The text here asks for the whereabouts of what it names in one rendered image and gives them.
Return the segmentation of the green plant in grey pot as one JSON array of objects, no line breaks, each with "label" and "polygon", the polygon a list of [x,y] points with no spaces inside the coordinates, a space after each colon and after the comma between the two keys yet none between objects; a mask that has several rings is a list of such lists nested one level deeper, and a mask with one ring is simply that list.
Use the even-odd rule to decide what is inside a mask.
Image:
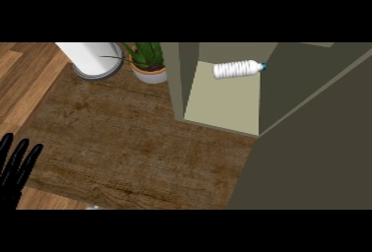
[{"label": "green plant in grey pot", "polygon": [[122,43],[128,55],[114,56],[114,59],[124,60],[134,72],[137,79],[146,84],[156,85],[167,81],[165,60],[161,44],[158,42]]}]

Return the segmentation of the olive green open cabinet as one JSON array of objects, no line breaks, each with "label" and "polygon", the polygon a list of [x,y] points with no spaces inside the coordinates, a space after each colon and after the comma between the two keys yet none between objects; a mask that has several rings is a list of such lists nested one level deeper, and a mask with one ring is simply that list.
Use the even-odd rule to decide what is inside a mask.
[{"label": "olive green open cabinet", "polygon": [[[162,55],[177,120],[251,137],[263,135],[320,87],[316,71],[329,42],[164,42]],[[252,60],[267,69],[242,77],[214,67]]]}]

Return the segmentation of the white ribbed water bottle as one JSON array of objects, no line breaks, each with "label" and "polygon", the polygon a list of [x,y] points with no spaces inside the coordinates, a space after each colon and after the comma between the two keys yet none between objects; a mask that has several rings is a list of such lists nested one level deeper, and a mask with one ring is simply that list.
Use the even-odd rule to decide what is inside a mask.
[{"label": "white ribbed water bottle", "polygon": [[215,64],[213,66],[213,75],[217,80],[241,78],[255,75],[266,69],[267,64],[264,62],[255,62],[254,60],[242,60]]}]

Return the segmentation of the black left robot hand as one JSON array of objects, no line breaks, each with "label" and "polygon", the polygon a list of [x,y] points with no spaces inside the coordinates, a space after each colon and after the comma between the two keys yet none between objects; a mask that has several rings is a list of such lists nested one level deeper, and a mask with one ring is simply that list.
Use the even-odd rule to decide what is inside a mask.
[{"label": "black left robot hand", "polygon": [[18,208],[22,190],[44,148],[43,144],[37,144],[27,152],[29,140],[24,139],[9,153],[12,144],[13,134],[6,133],[0,140],[0,211]]}]

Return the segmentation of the olive green cabinet door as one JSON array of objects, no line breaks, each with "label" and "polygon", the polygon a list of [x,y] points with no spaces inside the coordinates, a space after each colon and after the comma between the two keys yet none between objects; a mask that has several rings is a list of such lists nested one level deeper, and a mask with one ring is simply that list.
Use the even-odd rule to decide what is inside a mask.
[{"label": "olive green cabinet door", "polygon": [[230,209],[372,209],[372,42],[326,55],[335,73],[257,139]]}]

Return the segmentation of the white cylindrical appliance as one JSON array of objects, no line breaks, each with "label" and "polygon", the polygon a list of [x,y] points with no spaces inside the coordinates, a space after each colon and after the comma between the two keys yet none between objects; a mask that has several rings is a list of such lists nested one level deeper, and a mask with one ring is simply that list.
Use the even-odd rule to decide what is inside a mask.
[{"label": "white cylindrical appliance", "polygon": [[58,42],[77,76],[87,81],[109,79],[124,64],[124,51],[115,42]]}]

